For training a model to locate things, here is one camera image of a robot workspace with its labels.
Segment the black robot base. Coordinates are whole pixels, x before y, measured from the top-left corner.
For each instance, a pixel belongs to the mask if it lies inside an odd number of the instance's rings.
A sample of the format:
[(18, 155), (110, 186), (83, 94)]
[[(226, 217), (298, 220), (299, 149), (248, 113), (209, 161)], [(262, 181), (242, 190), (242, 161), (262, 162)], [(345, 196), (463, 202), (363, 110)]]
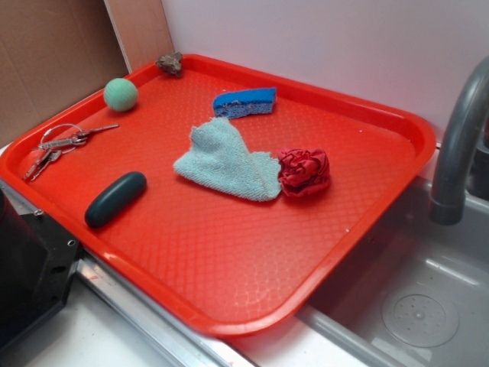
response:
[(62, 310), (79, 240), (46, 213), (20, 214), (1, 194), (1, 350)]

